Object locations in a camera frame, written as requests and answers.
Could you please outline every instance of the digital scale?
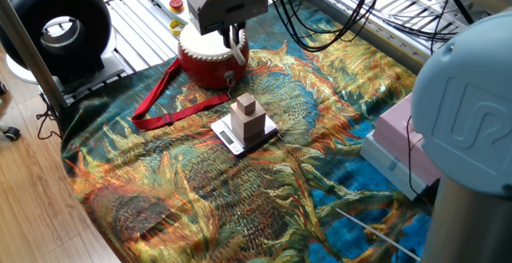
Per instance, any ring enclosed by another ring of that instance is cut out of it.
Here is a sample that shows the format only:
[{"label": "digital scale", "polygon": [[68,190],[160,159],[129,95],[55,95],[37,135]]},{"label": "digital scale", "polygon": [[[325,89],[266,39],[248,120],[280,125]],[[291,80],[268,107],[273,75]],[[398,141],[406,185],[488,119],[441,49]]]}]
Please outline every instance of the digital scale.
[{"label": "digital scale", "polygon": [[231,114],[227,114],[221,120],[213,123],[211,129],[221,138],[222,142],[226,144],[227,148],[229,148],[234,155],[240,155],[258,143],[272,137],[272,135],[278,131],[278,126],[266,115],[265,133],[253,141],[245,142],[245,145],[231,132]]}]

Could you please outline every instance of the patterned fabric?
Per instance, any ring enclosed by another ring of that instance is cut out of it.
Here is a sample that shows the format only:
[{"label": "patterned fabric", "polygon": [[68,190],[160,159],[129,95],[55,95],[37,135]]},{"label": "patterned fabric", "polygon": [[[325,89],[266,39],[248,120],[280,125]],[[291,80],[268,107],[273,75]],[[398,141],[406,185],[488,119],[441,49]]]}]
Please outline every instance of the patterned fabric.
[{"label": "patterned fabric", "polygon": [[[300,16],[335,27],[307,4]],[[279,133],[245,157],[210,129],[228,104],[160,130],[134,127],[135,108],[172,60],[61,116],[70,183],[112,249],[125,262],[411,262],[341,209],[421,256],[430,223],[422,205],[359,156],[378,116],[411,91],[415,76],[360,39],[305,53],[273,9],[250,21],[247,34],[250,67],[235,95],[253,94]],[[149,116],[218,92],[181,73]]]}]

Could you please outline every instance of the red strap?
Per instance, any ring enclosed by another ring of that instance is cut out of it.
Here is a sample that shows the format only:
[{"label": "red strap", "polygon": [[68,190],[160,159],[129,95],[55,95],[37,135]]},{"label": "red strap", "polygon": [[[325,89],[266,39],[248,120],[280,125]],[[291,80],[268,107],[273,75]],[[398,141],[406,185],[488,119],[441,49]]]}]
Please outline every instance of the red strap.
[{"label": "red strap", "polygon": [[157,101],[158,97],[166,87],[171,74],[175,73],[176,70],[178,70],[178,67],[179,60],[176,58],[173,64],[167,68],[166,72],[162,76],[162,79],[160,79],[160,82],[158,82],[158,84],[153,88],[153,90],[151,90],[148,96],[144,98],[144,101],[142,101],[141,105],[135,110],[135,114],[131,118],[131,121],[140,130],[156,130],[158,128],[162,128],[163,126],[172,125],[176,121],[180,121],[183,118],[187,118],[190,115],[194,115],[201,111],[210,110],[215,106],[221,105],[222,103],[228,102],[230,100],[230,97],[227,94],[219,94],[173,114],[163,114],[157,118],[141,119],[147,110],[151,108],[154,102]]}]

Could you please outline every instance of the red button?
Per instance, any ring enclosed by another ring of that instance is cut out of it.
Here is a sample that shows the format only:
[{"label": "red button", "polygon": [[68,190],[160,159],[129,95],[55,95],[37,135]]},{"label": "red button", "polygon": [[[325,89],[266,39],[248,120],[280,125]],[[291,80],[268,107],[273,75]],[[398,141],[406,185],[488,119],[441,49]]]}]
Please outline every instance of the red button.
[{"label": "red button", "polygon": [[169,2],[170,7],[179,10],[183,7],[183,1],[182,0],[171,0]]}]

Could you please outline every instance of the black wheel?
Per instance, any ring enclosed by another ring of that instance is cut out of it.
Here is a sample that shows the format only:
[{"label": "black wheel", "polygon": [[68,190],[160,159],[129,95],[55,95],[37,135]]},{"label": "black wheel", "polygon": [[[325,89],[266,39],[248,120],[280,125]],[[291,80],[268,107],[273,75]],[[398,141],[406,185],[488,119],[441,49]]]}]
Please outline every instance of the black wheel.
[{"label": "black wheel", "polygon": [[0,95],[7,93],[7,86],[0,82]]},{"label": "black wheel", "polygon": [[[101,55],[111,32],[109,10],[103,0],[10,0],[48,70],[62,81],[73,81],[103,69]],[[50,21],[68,17],[70,28],[52,36],[45,30]],[[0,41],[7,54],[27,67],[6,31]]]},{"label": "black wheel", "polygon": [[14,127],[9,127],[9,129],[6,132],[4,132],[4,134],[11,141],[16,141],[19,139],[20,136],[22,136],[22,134],[19,132],[19,129]]}]

